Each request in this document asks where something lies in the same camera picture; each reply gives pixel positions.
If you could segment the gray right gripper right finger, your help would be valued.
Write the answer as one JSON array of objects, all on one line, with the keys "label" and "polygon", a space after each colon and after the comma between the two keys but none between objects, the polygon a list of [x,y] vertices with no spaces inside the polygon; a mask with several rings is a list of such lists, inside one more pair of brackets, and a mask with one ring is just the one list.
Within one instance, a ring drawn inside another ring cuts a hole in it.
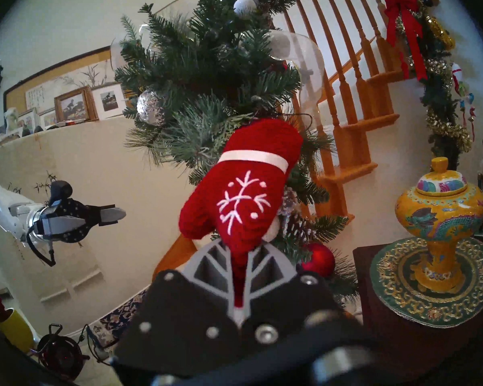
[{"label": "gray right gripper right finger", "polygon": [[251,304],[256,299],[289,282],[296,275],[295,266],[272,244],[264,243],[250,251],[245,269],[241,320],[252,316]]}]

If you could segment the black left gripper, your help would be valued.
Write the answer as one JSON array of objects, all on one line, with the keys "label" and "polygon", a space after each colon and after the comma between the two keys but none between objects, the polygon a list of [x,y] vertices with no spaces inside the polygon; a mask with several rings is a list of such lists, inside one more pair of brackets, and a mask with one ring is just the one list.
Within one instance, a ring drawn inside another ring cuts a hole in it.
[{"label": "black left gripper", "polygon": [[31,242],[80,242],[95,226],[116,224],[126,212],[113,205],[85,205],[73,198],[31,205]]}]

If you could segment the gray right gripper left finger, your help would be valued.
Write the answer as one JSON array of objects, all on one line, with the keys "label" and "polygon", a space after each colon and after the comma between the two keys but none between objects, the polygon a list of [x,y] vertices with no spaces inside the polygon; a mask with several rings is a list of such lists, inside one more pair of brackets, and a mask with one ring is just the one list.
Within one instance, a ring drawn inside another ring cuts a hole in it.
[{"label": "gray right gripper left finger", "polygon": [[231,253],[221,240],[214,240],[196,251],[185,263],[182,274],[237,323]]}]

